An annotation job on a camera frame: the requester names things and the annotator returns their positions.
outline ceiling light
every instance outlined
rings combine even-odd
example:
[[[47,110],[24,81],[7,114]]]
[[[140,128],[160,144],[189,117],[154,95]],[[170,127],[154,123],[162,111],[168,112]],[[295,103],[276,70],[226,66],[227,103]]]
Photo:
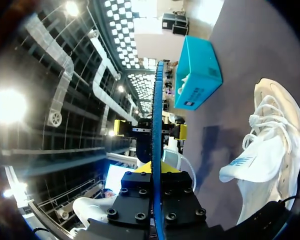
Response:
[[[130,37],[126,36],[126,37],[124,38],[124,41],[125,41],[126,43],[130,43],[130,42],[131,42],[131,39],[130,39]]]
[[[124,27],[124,28],[122,29],[122,32],[123,32],[124,34],[128,34],[128,33],[129,33],[129,28]]]
[[[104,5],[106,6],[106,7],[110,7],[111,6],[111,2],[108,0],[108,1],[105,1],[104,2]]]
[[[149,59],[149,65],[155,66],[156,65],[156,60],[155,59]]]
[[[115,135],[115,132],[114,132],[113,130],[110,130],[110,131],[108,132],[108,135],[109,135],[110,137],[113,137],[113,136]]]
[[[79,14],[78,6],[74,1],[67,1],[65,4],[65,9],[72,17],[76,17]]]
[[[131,19],[131,18],[132,18],[132,12],[127,11],[127,12],[125,13],[125,16],[126,16],[127,19]]]
[[[126,9],[124,7],[119,8],[119,14],[125,14]]]
[[[111,10],[107,11],[106,14],[108,17],[112,17],[114,15],[114,13]]]
[[[114,14],[113,15],[113,19],[116,20],[116,21],[119,20],[120,19],[119,14],[117,14],[117,13]]]
[[[117,23],[117,24],[115,25],[115,28],[116,28],[117,30],[121,30],[121,29],[122,29],[122,26],[121,26],[120,23]]]
[[[134,28],[134,23],[133,22],[128,22],[128,28],[133,29]]]
[[[111,6],[112,11],[117,11],[118,10],[118,5],[117,4],[113,4]]]
[[[124,3],[124,7],[125,7],[126,9],[131,8],[131,2],[125,2],[125,3]]]
[[[0,92],[0,122],[10,124],[21,121],[26,114],[25,96],[13,89]]]
[[[125,89],[124,89],[124,87],[123,86],[118,86],[118,91],[120,92],[120,93],[123,93],[124,91],[125,91]]]

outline ceiling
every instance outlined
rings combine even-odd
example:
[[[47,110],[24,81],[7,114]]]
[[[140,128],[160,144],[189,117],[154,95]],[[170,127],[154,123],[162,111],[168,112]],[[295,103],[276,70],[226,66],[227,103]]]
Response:
[[[100,3],[113,52],[120,59],[122,69],[129,70],[128,82],[137,93],[142,111],[150,112],[157,61],[138,57],[134,19],[143,16],[138,12],[140,6],[135,9],[131,0],[101,0]]]

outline bolt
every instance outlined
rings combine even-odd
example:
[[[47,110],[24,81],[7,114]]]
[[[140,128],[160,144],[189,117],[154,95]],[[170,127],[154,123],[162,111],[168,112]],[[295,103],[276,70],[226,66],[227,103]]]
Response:
[[[114,208],[109,208],[107,211],[106,211],[106,214],[107,214],[107,217],[109,219],[116,219],[118,217],[118,212],[116,209]]]
[[[189,193],[192,192],[192,188],[191,188],[191,187],[188,187],[188,188],[186,188],[186,189],[184,190],[184,192],[185,192],[186,194],[189,194]]]
[[[177,220],[177,214],[175,214],[174,212],[170,212],[165,216],[165,219],[168,222],[175,222]]]
[[[141,189],[141,190],[139,190],[139,194],[141,195],[141,196],[145,196],[145,195],[147,195],[147,190],[145,190],[145,189]]]
[[[205,216],[207,211],[204,208],[199,208],[195,210],[195,215],[197,216]]]
[[[134,217],[135,217],[135,220],[139,223],[143,222],[147,218],[147,216],[143,212],[138,212]]]
[[[120,190],[120,195],[125,196],[125,195],[127,195],[127,194],[128,194],[128,189],[125,188],[125,187],[121,188],[121,190]]]
[[[172,194],[172,190],[167,190],[164,192],[165,195],[171,195]]]

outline black cable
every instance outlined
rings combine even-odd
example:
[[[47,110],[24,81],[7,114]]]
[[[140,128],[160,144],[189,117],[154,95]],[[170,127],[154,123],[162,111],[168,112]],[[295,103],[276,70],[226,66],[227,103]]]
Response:
[[[292,199],[300,199],[300,196],[299,196],[299,195],[290,196],[290,197],[288,197],[288,198],[286,198],[286,199],[284,199],[284,200],[279,200],[278,202],[279,202],[280,204],[285,204],[287,201],[290,201],[290,200],[292,200]]]
[[[36,227],[32,230],[32,232],[35,234],[37,231],[45,231],[50,233],[50,231],[48,229],[42,228],[42,227]]]

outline round vent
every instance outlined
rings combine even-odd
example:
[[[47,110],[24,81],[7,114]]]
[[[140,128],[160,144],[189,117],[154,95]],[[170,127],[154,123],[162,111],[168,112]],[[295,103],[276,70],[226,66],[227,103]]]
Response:
[[[121,73],[118,72],[118,74],[117,74],[116,77],[115,77],[115,80],[119,81],[120,79],[121,79]]]
[[[62,115],[59,111],[51,112],[49,115],[49,122],[55,128],[59,127],[62,122]]]

